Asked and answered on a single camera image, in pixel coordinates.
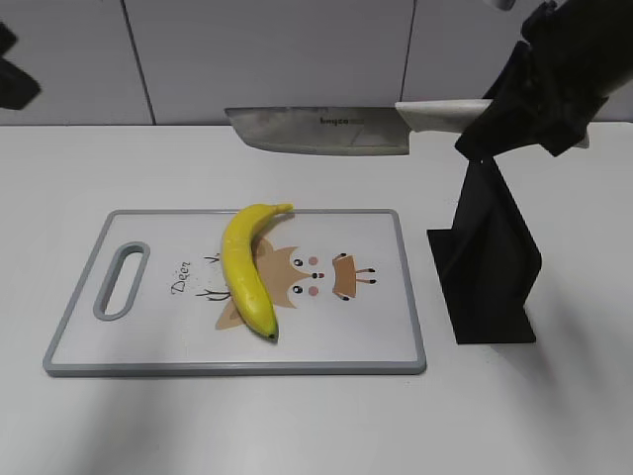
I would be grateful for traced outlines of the right hand in black glove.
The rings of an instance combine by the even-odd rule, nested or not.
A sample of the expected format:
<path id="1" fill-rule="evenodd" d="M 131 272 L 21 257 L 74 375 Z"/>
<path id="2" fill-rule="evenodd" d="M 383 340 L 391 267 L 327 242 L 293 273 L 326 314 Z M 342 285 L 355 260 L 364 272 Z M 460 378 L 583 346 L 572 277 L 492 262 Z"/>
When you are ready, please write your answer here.
<path id="1" fill-rule="evenodd" d="M 486 161 L 533 144 L 558 156 L 586 139 L 589 122 L 607 101 L 558 86 L 523 41 L 515 44 L 485 97 L 491 103 L 455 143 L 470 161 Z"/>

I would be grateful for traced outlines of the right forearm in black sleeve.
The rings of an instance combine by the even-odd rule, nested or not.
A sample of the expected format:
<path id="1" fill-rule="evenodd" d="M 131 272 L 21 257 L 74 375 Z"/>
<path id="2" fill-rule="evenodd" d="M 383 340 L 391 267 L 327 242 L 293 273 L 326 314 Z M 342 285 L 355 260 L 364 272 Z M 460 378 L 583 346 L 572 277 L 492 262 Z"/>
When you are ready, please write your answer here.
<path id="1" fill-rule="evenodd" d="M 632 3 L 541 3 L 520 33 L 556 86 L 607 97 L 632 80 Z"/>

